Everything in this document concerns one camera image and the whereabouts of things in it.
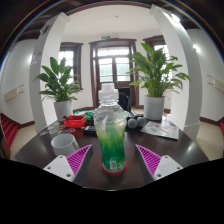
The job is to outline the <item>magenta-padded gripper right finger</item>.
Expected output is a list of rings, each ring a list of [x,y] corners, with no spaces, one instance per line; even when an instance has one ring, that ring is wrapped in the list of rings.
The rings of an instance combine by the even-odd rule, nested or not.
[[[160,180],[182,169],[182,166],[170,156],[160,156],[138,144],[135,145],[135,155],[146,184]]]

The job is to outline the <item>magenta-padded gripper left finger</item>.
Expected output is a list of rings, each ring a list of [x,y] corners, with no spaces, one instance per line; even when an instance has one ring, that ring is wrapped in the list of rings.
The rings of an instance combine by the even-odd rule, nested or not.
[[[57,156],[44,167],[44,170],[81,185],[92,155],[92,145],[87,145],[68,156]]]

